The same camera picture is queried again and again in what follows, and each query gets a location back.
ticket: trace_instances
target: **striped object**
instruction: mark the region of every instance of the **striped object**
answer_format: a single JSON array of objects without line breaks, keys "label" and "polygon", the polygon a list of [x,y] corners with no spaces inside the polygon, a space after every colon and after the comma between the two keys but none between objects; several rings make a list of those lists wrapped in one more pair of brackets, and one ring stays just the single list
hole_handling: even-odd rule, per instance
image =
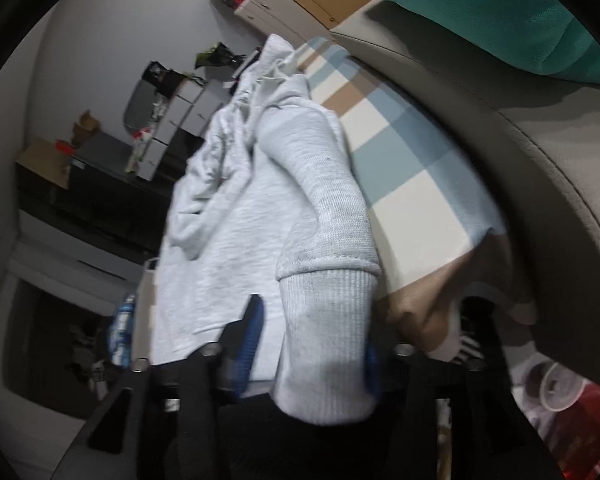
[{"label": "striped object", "polygon": [[450,361],[459,304],[481,296],[532,324],[536,311],[507,225],[448,133],[342,47],[297,52],[312,99],[339,117],[384,271],[376,312],[404,341]]}]

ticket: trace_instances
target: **checkered tablecloth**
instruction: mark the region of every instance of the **checkered tablecloth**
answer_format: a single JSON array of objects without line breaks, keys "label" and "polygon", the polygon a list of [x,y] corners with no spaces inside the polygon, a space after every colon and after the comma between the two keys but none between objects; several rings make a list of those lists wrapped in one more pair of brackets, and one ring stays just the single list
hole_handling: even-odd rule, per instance
[{"label": "checkered tablecloth", "polygon": [[507,223],[451,136],[342,47],[298,50],[312,99],[342,122],[384,270],[376,313],[430,356],[459,351],[458,306],[483,296],[535,321]]}]

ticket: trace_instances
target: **green fabric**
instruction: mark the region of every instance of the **green fabric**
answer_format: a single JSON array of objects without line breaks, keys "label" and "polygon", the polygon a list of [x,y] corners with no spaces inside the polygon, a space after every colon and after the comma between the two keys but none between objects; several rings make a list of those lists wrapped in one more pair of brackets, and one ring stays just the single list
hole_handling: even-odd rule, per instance
[{"label": "green fabric", "polygon": [[558,0],[391,0],[522,70],[600,84],[600,46]]}]

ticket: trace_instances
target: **beige couch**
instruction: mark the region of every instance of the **beige couch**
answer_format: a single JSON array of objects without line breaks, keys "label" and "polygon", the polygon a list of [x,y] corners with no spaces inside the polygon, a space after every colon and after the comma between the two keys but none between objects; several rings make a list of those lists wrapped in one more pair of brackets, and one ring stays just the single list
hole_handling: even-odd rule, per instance
[{"label": "beige couch", "polygon": [[466,149],[526,256],[539,351],[600,384],[600,88],[512,68],[390,2],[332,34]]}]

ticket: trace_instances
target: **hoodie sleeve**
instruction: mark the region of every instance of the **hoodie sleeve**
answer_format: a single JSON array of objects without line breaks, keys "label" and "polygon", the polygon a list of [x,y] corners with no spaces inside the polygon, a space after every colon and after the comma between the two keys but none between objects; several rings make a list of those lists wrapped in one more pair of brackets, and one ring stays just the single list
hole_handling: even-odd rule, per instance
[{"label": "hoodie sleeve", "polygon": [[306,197],[276,271],[286,335],[274,401],[312,424],[362,420],[375,407],[364,355],[380,267],[339,121],[309,100],[289,99],[264,113],[258,143]]}]

